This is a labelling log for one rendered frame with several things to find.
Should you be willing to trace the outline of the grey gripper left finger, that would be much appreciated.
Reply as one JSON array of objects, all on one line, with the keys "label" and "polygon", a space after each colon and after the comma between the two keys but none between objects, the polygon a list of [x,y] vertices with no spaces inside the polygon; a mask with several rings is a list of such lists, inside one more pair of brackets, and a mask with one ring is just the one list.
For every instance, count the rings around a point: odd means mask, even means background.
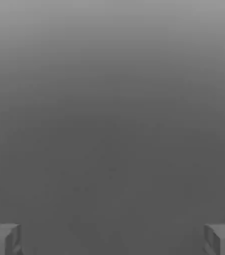
[{"label": "grey gripper left finger", "polygon": [[20,224],[0,223],[0,255],[22,255]]}]

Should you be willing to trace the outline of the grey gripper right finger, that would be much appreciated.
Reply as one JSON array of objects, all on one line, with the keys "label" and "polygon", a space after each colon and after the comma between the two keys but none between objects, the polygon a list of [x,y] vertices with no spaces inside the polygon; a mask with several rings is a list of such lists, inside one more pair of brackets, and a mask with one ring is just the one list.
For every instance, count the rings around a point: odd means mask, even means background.
[{"label": "grey gripper right finger", "polygon": [[225,255],[225,224],[204,225],[204,255]]}]

